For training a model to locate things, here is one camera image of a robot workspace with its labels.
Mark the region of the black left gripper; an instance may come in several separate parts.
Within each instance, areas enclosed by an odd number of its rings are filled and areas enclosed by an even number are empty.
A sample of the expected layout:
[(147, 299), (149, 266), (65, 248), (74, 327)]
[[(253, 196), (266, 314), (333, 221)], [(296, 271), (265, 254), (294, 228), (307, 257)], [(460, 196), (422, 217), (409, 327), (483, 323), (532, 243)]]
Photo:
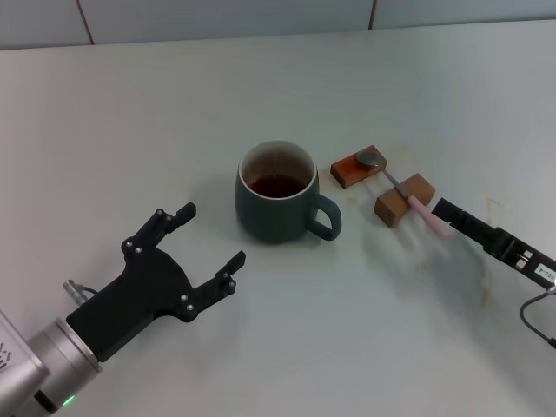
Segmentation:
[(183, 269), (157, 246), (196, 216), (188, 202), (175, 215), (159, 208), (121, 246), (123, 272), (66, 322), (100, 362), (107, 361), (154, 320), (175, 317), (192, 322), (200, 313), (232, 295), (234, 274), (245, 264), (243, 251), (234, 255), (215, 276), (193, 288)]

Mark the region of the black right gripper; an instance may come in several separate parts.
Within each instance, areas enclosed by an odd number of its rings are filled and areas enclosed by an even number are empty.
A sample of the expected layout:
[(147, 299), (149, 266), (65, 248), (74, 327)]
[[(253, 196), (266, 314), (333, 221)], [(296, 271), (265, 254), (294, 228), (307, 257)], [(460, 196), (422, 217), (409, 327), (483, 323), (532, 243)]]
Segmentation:
[(441, 198), (433, 214), (452, 228), (479, 243), (483, 250), (509, 265), (542, 288), (555, 285), (555, 260), (515, 239), (502, 228), (494, 228)]

